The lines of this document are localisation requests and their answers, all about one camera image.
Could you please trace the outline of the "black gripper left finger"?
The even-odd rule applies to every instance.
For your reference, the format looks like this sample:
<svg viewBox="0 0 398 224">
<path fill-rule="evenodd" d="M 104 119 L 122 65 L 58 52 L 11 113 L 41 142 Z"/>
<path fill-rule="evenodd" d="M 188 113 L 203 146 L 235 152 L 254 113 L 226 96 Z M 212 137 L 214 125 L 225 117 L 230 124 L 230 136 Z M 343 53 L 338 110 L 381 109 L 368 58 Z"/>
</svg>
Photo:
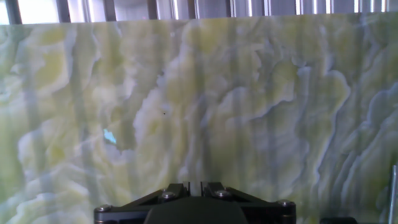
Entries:
<svg viewBox="0 0 398 224">
<path fill-rule="evenodd" d="M 157 205 L 190 196 L 190 182 L 169 184 L 133 202 L 117 207 L 104 204 L 94 209 L 94 224 L 144 223 Z"/>
</svg>

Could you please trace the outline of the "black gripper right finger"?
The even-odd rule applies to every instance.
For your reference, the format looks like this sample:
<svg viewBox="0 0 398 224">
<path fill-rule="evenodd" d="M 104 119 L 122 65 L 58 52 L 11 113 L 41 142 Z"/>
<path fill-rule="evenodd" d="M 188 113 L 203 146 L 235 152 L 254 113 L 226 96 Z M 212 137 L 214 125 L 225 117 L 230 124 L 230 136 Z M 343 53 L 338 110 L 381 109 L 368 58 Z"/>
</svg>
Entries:
<svg viewBox="0 0 398 224">
<path fill-rule="evenodd" d="M 234 203 L 248 223 L 295 224 L 295 203 L 287 199 L 268 202 L 221 182 L 201 182 L 201 196 Z"/>
</svg>

